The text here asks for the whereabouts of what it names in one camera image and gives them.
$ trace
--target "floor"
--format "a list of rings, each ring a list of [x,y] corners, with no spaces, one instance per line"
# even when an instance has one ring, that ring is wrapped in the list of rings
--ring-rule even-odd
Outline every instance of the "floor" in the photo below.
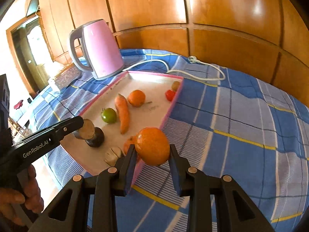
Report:
[[[41,189],[41,197],[44,200],[44,209],[52,201],[52,199],[58,194],[59,190],[51,178],[46,165],[42,158],[39,158],[32,163],[37,172],[37,182]]]

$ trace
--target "power cord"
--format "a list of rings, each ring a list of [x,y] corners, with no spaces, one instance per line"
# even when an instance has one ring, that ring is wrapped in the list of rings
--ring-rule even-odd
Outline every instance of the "power cord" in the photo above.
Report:
[[[152,62],[152,61],[158,61],[158,62],[161,62],[165,65],[166,67],[166,73],[171,73],[171,72],[180,72],[180,73],[183,73],[185,75],[188,75],[196,80],[201,80],[201,81],[220,81],[220,80],[225,80],[225,74],[223,73],[223,71],[221,71],[218,67],[212,65],[212,64],[208,64],[208,63],[204,63],[204,62],[201,62],[199,61],[195,56],[190,56],[188,58],[189,62],[194,64],[194,63],[200,63],[200,64],[203,64],[203,65],[208,65],[208,66],[211,66],[213,68],[215,68],[217,71],[219,71],[221,74],[222,74],[222,78],[199,78],[199,77],[196,77],[188,72],[185,72],[183,70],[176,70],[176,69],[169,69],[168,65],[166,62],[164,62],[163,60],[160,60],[160,59],[150,59],[150,60],[145,60],[145,61],[141,61],[141,62],[138,62],[128,68],[125,68],[123,69],[122,71],[126,71],[126,70],[130,70],[131,68],[135,67],[135,66],[138,66],[138,65],[141,65],[141,64],[144,64],[144,63],[148,63],[148,62]]]

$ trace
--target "red tomato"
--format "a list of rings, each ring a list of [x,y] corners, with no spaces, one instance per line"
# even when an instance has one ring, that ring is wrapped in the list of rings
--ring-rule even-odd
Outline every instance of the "red tomato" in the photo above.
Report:
[[[172,101],[173,98],[175,97],[175,94],[176,94],[176,92],[174,92],[173,90],[167,90],[167,91],[165,92],[166,99],[167,99],[168,101]]]

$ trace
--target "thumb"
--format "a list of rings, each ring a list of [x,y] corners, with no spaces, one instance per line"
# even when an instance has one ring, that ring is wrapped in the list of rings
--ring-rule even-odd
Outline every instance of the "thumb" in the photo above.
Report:
[[[0,205],[5,203],[21,204],[25,202],[25,197],[18,191],[10,188],[0,187]]]

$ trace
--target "screw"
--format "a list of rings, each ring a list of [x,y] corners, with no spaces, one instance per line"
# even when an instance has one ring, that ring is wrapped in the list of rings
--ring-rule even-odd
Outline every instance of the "screw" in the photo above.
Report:
[[[225,176],[223,176],[223,180],[226,181],[226,182],[230,182],[230,181],[232,181],[232,177],[229,176],[229,175],[225,175]]]
[[[197,169],[195,167],[189,167],[188,168],[188,172],[189,173],[196,173],[197,172]]]
[[[81,175],[77,174],[73,176],[73,181],[80,181],[81,180]]]
[[[109,173],[115,173],[115,172],[117,172],[117,168],[116,167],[110,167],[107,171]]]

